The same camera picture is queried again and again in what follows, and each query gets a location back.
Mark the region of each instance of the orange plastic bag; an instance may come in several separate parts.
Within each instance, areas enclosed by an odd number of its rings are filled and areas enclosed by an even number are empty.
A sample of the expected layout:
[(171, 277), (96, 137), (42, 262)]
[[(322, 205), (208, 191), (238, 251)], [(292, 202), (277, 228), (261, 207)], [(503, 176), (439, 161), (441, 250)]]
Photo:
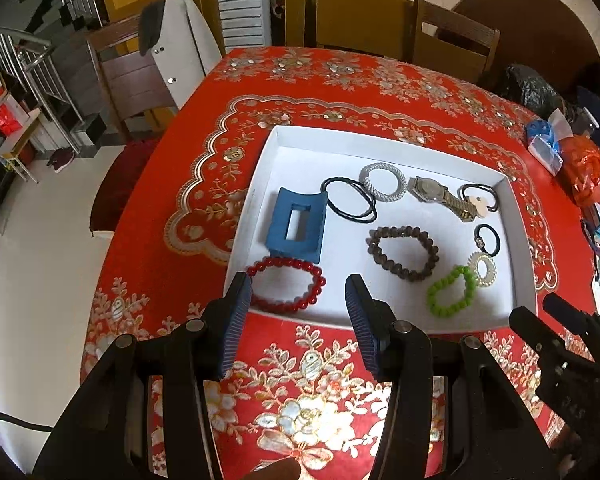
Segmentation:
[(560, 140), (563, 164), (560, 172), (570, 184), (579, 207), (600, 203), (600, 148), (583, 136)]

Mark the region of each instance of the black plastic bag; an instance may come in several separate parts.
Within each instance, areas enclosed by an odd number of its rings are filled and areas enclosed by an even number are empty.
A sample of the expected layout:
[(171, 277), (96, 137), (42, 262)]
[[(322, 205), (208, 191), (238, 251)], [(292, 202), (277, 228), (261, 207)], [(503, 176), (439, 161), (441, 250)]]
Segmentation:
[(496, 95), (523, 105), (541, 119), (549, 120), (556, 108), (564, 114), (569, 124), (578, 115), (578, 107), (558, 94), (533, 68), (526, 65), (507, 66), (496, 85)]

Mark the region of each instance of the dining table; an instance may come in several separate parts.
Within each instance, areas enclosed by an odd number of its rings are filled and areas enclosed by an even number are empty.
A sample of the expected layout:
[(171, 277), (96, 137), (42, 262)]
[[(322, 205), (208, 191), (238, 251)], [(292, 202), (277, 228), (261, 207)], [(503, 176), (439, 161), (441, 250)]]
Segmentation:
[[(222, 296), (250, 180), (279, 124), (417, 144), (506, 175), (526, 229), (538, 316), (588, 356), (541, 308), (556, 292), (593, 313), (594, 266), (580, 209), (526, 149), (525, 125), (535, 118), (473, 84), (392, 59), (323, 48), (232, 50), (174, 118), (128, 200), (93, 297), (81, 378), (120, 334), (168, 335)], [(538, 355), (509, 328), (474, 335), (551, 442), (564, 423), (536, 395)], [(365, 370), (352, 329), (250, 310), (233, 366), (204, 388), (225, 478), (293, 457), (302, 480), (363, 480), (391, 384)], [(428, 475), (442, 464), (443, 378), (434, 379), (432, 398)], [(150, 402), (154, 471), (167, 476), (160, 380)]]

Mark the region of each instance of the brown beaded bracelet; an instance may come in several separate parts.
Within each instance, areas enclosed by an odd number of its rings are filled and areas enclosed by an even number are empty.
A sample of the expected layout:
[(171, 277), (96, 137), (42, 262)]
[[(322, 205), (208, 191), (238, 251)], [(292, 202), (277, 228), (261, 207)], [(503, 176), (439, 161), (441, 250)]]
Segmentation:
[[(401, 264), (390, 260), (386, 254), (382, 253), (380, 248), (380, 238), (417, 238), (422, 246), (429, 253), (429, 261), (424, 265), (424, 269), (420, 272), (409, 270)], [(388, 270), (392, 274), (409, 280), (410, 282), (420, 282), (430, 276), (433, 269), (436, 267), (436, 262), (440, 259), (438, 256), (438, 246), (433, 244), (433, 240), (429, 238), (429, 233), (421, 231), (419, 227), (380, 227), (371, 235), (369, 242), (369, 252), (374, 256), (376, 264), (382, 266), (384, 270)]]

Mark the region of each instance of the white shutter door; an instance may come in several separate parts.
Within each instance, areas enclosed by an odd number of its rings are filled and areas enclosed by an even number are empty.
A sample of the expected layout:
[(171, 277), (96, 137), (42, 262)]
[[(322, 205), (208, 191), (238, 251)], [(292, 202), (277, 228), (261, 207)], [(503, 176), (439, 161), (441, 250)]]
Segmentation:
[(218, 0), (224, 47), (271, 44), (269, 0)]

